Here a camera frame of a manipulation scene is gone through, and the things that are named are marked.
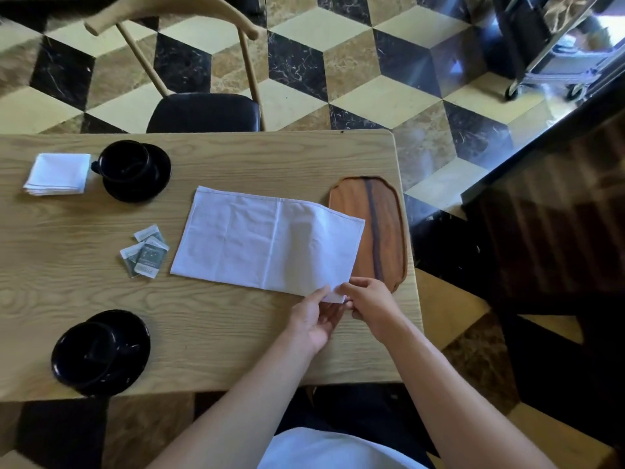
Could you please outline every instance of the person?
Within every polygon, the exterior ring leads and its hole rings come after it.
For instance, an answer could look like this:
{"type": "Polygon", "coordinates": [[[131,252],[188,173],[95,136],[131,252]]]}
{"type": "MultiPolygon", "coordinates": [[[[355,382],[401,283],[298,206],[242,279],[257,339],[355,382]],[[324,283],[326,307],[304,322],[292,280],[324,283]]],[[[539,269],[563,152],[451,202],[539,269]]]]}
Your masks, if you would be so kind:
{"type": "MultiPolygon", "coordinates": [[[[417,443],[398,451],[332,427],[279,430],[298,395],[307,400],[301,389],[296,393],[298,385],[348,309],[390,353],[448,469],[555,468],[402,314],[384,283],[352,277],[338,288],[347,296],[343,305],[320,305],[329,291],[329,286],[321,288],[294,306],[285,330],[260,361],[149,469],[432,467],[429,460],[417,462],[406,454],[417,443]]],[[[326,388],[332,386],[318,388],[313,396],[326,388]]],[[[344,400],[334,408],[350,404],[344,400]]]]}

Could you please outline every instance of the black leather cushion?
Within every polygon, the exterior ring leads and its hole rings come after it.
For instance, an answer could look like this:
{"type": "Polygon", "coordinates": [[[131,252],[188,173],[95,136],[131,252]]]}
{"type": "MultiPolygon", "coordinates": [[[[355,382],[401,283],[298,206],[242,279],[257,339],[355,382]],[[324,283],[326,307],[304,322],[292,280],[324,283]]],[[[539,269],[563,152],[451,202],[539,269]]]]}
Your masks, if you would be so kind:
{"type": "Polygon", "coordinates": [[[259,131],[258,104],[235,93],[172,93],[156,106],[147,133],[259,131]]]}

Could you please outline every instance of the wooden tray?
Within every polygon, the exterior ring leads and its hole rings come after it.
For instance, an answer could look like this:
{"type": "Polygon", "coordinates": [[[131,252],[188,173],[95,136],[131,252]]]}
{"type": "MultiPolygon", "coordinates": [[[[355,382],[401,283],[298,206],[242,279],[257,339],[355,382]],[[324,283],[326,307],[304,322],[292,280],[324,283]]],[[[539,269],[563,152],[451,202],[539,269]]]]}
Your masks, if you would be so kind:
{"type": "Polygon", "coordinates": [[[377,278],[395,291],[408,272],[404,224],[395,188],[378,176],[344,178],[330,189],[328,206],[366,220],[352,276],[377,278]]]}

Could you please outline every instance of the chair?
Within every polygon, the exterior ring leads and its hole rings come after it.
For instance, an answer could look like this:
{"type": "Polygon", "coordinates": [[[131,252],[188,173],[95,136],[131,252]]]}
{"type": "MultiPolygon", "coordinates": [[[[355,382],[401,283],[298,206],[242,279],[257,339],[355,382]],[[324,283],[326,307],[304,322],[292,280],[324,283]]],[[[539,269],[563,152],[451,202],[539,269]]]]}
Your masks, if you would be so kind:
{"type": "Polygon", "coordinates": [[[265,131],[258,82],[246,39],[258,39],[262,28],[255,26],[236,8],[223,0],[118,0],[84,22],[87,31],[94,36],[113,25],[163,97],[147,125],[148,133],[265,131]],[[129,19],[163,14],[201,15],[234,24],[239,32],[252,99],[233,93],[174,93],[168,90],[122,24],[129,19]]]}

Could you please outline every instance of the curved wooden chair back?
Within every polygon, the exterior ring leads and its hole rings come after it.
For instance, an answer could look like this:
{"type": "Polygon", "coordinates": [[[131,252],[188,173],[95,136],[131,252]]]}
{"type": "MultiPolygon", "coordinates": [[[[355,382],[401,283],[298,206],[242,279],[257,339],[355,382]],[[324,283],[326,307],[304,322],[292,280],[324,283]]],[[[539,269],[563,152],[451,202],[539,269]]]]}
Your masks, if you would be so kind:
{"type": "Polygon", "coordinates": [[[141,67],[146,71],[150,80],[154,83],[159,93],[166,97],[173,93],[167,89],[165,83],[158,76],[151,63],[132,38],[127,28],[122,24],[129,19],[145,18],[148,16],[160,16],[164,14],[200,15],[217,18],[234,24],[239,33],[239,44],[243,52],[243,62],[247,73],[247,81],[252,100],[256,102],[261,111],[261,130],[265,130],[264,115],[262,114],[261,99],[258,91],[258,82],[252,60],[249,56],[247,38],[256,40],[261,35],[263,28],[256,26],[247,17],[223,0],[118,0],[84,21],[84,26],[92,35],[99,36],[113,25],[117,27],[121,36],[128,43],[132,53],[137,58],[141,67]]]}

